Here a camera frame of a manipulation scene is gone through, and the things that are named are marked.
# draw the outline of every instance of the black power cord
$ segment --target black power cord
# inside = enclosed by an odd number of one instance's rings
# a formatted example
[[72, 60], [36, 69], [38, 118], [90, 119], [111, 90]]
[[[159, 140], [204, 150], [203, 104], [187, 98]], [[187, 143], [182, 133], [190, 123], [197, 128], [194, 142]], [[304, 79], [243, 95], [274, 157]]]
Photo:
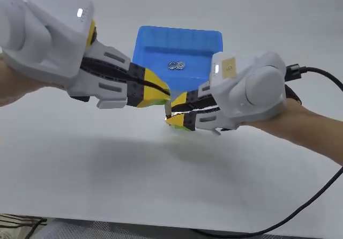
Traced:
[[[300, 79], [301, 75], [304, 73], [307, 73], [307, 72], [318, 73], [318, 74], [321, 74], [321, 75], [329, 78], [343, 92], [343, 83], [340, 80], [338, 80], [335, 76], [333, 76], [332, 74], [330, 74], [324, 70], [318, 69], [318, 68], [308, 68], [306, 66], [300, 67], [298, 64], [291, 65], [291, 66], [287, 67], [287, 73], [285, 76], [285, 81], [292, 81], [292, 80]], [[343, 167], [339, 169], [339, 171], [323, 186], [323, 188], [321, 188], [311, 199], [309, 199], [303, 205], [301, 205], [299, 208], [297, 208], [291, 215], [289, 215], [287, 218], [280, 221], [279, 223], [275, 224], [274, 226], [271, 226], [271, 227], [266, 228], [264, 230], [261, 230], [261, 231], [255, 232], [255, 233], [245, 233], [245, 234], [239, 234], [239, 235], [238, 234], [237, 235], [214, 235], [214, 234], [207, 233], [207, 232], [204, 232], [204, 231], [198, 230], [198, 229], [191, 229], [191, 230], [193, 232], [199, 234], [199, 235], [208, 236], [211, 238], [250, 238], [250, 237], [254, 237], [254, 236], [264, 235], [266, 233], [269, 233], [269, 232], [283, 226], [288, 221], [290, 221], [292, 218], [297, 216], [302, 210], [304, 210], [305, 208], [310, 206], [316, 199], [318, 199], [342, 175], [342, 173], [343, 173]]]
[[43, 222], [46, 222], [47, 219], [41, 219], [39, 220], [30, 230], [30, 232], [28, 232], [28, 234], [25, 236], [25, 239], [30, 239], [31, 236], [34, 234], [34, 232], [36, 231], [37, 227], [42, 224]]

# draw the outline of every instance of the metal ring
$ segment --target metal ring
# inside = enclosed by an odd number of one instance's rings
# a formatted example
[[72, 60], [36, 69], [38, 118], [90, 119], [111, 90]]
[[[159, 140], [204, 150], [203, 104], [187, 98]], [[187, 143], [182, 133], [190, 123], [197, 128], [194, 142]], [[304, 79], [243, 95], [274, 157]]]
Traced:
[[171, 70], [177, 69], [177, 70], [182, 70], [185, 67], [185, 63], [184, 62], [169, 62], [168, 63], [168, 68]]

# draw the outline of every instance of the cable connector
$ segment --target cable connector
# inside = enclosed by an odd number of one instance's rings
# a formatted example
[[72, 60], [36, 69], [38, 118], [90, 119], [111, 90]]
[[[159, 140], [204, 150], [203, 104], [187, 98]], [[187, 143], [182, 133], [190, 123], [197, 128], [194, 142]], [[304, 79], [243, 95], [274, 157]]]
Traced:
[[301, 71], [299, 64], [293, 64], [286, 67], [285, 82], [297, 80], [301, 78]]

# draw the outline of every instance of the human arm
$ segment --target human arm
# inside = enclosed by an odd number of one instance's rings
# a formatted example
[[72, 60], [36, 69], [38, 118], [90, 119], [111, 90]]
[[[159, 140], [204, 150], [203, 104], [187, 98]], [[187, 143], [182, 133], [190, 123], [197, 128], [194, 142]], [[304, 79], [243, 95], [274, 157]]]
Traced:
[[287, 100], [287, 109], [281, 115], [248, 125], [343, 165], [343, 122], [311, 112], [293, 99]]
[[45, 86], [48, 85], [15, 72], [6, 65], [0, 54], [0, 107], [13, 103], [25, 94]]

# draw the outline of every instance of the forearm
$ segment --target forearm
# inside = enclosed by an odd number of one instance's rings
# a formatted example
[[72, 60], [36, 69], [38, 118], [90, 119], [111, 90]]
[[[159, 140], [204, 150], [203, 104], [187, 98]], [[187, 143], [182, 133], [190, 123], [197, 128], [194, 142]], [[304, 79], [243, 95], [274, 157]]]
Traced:
[[254, 125], [267, 133], [320, 153], [343, 165], [343, 122], [308, 110], [282, 121]]
[[45, 84], [42, 82], [29, 79], [15, 72], [6, 65], [0, 54], [0, 107], [44, 86]]

